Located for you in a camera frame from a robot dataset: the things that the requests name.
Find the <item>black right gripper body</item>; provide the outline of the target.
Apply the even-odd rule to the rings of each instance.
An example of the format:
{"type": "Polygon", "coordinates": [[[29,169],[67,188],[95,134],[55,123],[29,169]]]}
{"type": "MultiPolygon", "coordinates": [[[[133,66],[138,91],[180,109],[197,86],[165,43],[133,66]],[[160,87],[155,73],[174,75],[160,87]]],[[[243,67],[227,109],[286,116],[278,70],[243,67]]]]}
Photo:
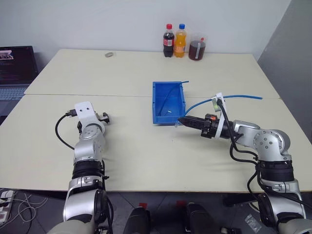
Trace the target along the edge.
{"type": "Polygon", "coordinates": [[[218,129],[219,118],[216,115],[206,114],[201,129],[201,136],[214,138],[218,129]]]}

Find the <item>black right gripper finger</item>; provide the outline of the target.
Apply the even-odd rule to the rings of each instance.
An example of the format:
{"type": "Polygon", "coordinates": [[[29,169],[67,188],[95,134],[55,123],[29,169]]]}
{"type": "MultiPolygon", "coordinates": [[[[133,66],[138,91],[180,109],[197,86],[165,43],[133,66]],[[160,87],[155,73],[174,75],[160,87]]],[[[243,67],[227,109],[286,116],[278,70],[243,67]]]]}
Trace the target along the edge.
{"type": "Polygon", "coordinates": [[[198,122],[198,121],[186,121],[182,123],[184,126],[197,129],[197,130],[203,130],[204,129],[204,123],[198,122]]]}
{"type": "Polygon", "coordinates": [[[194,116],[184,116],[184,117],[180,117],[178,121],[182,125],[202,125],[204,124],[205,119],[194,117],[194,116]]]}

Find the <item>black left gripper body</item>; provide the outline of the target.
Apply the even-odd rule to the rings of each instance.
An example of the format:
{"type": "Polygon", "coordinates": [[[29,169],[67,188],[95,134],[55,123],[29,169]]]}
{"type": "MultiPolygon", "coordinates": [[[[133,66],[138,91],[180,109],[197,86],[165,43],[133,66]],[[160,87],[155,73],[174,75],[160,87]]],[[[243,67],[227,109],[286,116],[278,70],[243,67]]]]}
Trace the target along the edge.
{"type": "Polygon", "coordinates": [[[105,122],[106,124],[108,124],[110,122],[109,116],[106,112],[103,112],[102,114],[96,113],[96,115],[97,115],[97,119],[100,122],[105,122]]]}

